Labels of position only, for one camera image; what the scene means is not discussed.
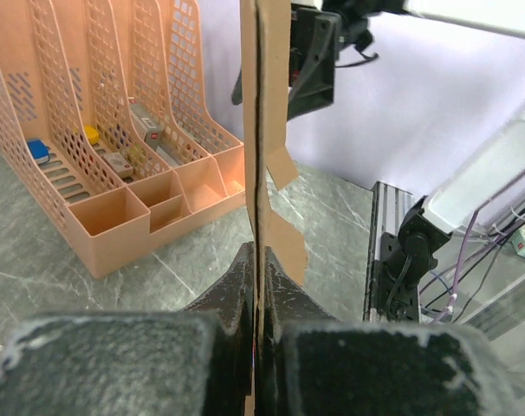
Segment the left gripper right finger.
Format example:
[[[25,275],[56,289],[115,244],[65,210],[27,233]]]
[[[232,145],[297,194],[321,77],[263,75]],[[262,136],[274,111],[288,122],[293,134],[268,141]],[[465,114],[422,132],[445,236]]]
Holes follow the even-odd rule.
[[[345,322],[265,264],[265,415],[516,415],[510,378],[473,328]]]

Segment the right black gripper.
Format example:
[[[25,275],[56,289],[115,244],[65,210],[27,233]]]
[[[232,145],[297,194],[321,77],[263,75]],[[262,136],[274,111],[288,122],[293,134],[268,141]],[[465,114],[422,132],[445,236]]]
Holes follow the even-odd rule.
[[[334,103],[335,71],[375,61],[365,50],[373,43],[369,17],[376,1],[292,1],[288,59],[290,120]],[[340,53],[352,47],[357,62],[340,65]]]

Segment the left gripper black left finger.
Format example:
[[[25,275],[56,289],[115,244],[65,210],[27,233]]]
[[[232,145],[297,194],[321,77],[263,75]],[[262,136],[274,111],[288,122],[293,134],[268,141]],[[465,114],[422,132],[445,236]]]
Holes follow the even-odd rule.
[[[0,415],[241,415],[251,391],[253,244],[178,311],[44,313],[0,360]]]

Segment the cardboard box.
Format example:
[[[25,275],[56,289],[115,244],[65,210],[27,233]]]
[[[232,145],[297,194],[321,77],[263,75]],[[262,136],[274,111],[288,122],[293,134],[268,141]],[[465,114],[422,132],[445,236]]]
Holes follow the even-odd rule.
[[[264,376],[271,367],[264,356],[269,256],[296,283],[304,281],[308,257],[304,236],[272,209],[267,187],[271,179],[282,189],[298,176],[286,147],[290,4],[242,1],[240,11],[246,205],[255,243],[253,395],[255,413],[264,415]]]

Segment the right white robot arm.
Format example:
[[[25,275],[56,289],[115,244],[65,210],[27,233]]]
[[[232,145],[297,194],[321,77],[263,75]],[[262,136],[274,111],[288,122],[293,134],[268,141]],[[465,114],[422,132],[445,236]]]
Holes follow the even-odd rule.
[[[506,3],[500,13],[489,1],[243,1],[240,12],[242,67],[232,100],[243,107],[256,267],[272,248],[296,277],[306,269],[304,239],[271,208],[267,184],[283,188],[297,177],[286,125],[333,103],[340,53],[353,48],[362,63],[372,60],[369,18],[415,16],[525,39],[525,1]],[[451,234],[524,174],[525,110],[426,196],[419,212],[433,230]]]

